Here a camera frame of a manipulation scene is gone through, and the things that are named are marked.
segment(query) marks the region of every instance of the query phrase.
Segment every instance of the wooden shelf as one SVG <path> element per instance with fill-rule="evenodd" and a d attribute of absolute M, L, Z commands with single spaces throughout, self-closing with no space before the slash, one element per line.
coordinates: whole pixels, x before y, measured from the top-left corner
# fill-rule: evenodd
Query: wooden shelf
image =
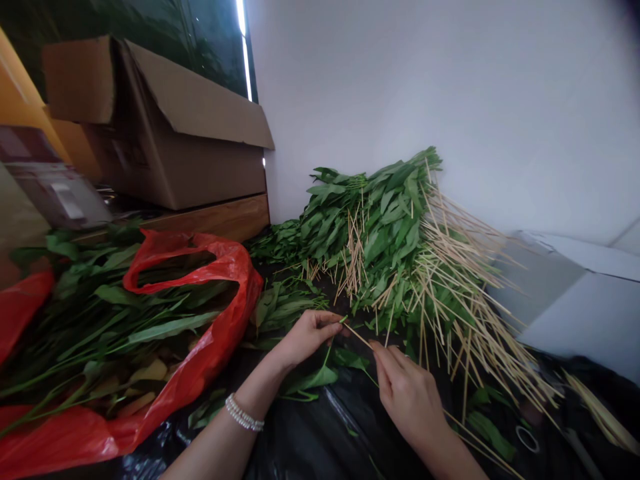
<path fill-rule="evenodd" d="M 269 224 L 267 195 L 256 195 L 212 207 L 184 213 L 168 213 L 142 222 L 141 227 L 158 231 L 190 231 L 213 233 L 243 242 L 260 233 Z M 98 243 L 106 239 L 104 231 L 90 233 L 77 239 L 82 243 Z"/>

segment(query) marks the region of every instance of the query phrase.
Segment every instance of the bracelet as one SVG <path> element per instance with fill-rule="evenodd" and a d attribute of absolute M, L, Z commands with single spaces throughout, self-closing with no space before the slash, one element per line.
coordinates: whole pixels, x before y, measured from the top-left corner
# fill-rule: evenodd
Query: bracelet
<path fill-rule="evenodd" d="M 233 394 L 227 397 L 225 405 L 232 418 L 242 427 L 254 432 L 261 432 L 264 429 L 265 423 L 263 421 L 254 420 L 238 407 L 238 404 L 233 399 Z"/>

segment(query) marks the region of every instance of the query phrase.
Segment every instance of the forearm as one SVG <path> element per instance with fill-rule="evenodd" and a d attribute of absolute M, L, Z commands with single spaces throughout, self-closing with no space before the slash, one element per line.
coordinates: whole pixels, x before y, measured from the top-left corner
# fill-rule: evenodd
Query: forearm
<path fill-rule="evenodd" d="M 267 354 L 234 394 L 235 402 L 254 420 L 264 420 L 289 368 L 272 353 Z M 256 432 L 240 426 L 222 408 L 168 468 L 162 480 L 240 479 L 256 436 Z"/>
<path fill-rule="evenodd" d="M 488 480 L 469 449 L 453 431 L 447 432 L 446 438 L 429 444 L 432 447 L 416 445 L 413 448 L 437 480 Z"/>

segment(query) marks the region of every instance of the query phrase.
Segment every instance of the black garbage bag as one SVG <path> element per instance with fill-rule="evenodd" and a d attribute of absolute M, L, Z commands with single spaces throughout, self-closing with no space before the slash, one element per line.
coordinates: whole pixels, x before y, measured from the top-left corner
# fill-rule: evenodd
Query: black garbage bag
<path fill-rule="evenodd" d="M 592 391 L 606 391 L 607 406 L 616 415 L 626 412 L 628 418 L 620 416 L 620 420 L 632 433 L 637 431 L 638 423 L 634 421 L 637 413 L 632 406 L 639 404 L 640 390 L 634 384 L 586 359 L 558 361 L 544 355 L 540 358 L 556 371 L 563 367 L 576 374 Z M 208 391 L 221 385 L 236 390 L 259 359 L 258 352 L 239 350 Z M 450 383 L 445 369 L 432 367 L 432 372 L 443 405 L 459 418 L 461 382 Z M 637 474 L 639 458 L 610 444 L 580 398 L 568 389 L 564 394 L 565 400 L 553 412 L 553 418 L 563 431 L 571 428 L 578 432 L 602 476 L 612 480 Z M 208 393 L 201 398 L 208 398 Z M 200 400 L 174 413 L 134 453 L 123 457 L 116 478 L 158 478 L 198 433 L 188 428 L 188 417 L 199 403 Z M 525 479 L 592 478 L 563 433 L 550 421 L 532 427 L 535 444 L 531 444 L 527 435 L 518 434 L 518 427 L 523 424 L 516 409 L 493 402 L 482 406 L 481 411 L 516 448 L 511 466 Z M 513 478 L 475 450 L 471 452 L 490 478 Z M 431 476 L 396 430 L 371 380 L 360 371 L 340 369 L 338 382 L 319 389 L 318 400 L 274 402 L 265 419 L 265 430 L 256 440 L 245 478 L 406 480 Z"/>

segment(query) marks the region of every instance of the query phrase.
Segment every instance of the white box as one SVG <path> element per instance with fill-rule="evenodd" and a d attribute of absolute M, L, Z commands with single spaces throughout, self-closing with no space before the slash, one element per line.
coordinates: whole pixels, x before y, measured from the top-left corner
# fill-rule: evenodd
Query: white box
<path fill-rule="evenodd" d="M 489 293 L 526 325 L 503 314 L 518 340 L 562 357 L 584 355 L 640 385 L 640 257 L 555 235 L 516 238 L 503 252 L 526 269 L 496 266 L 522 293 Z"/>

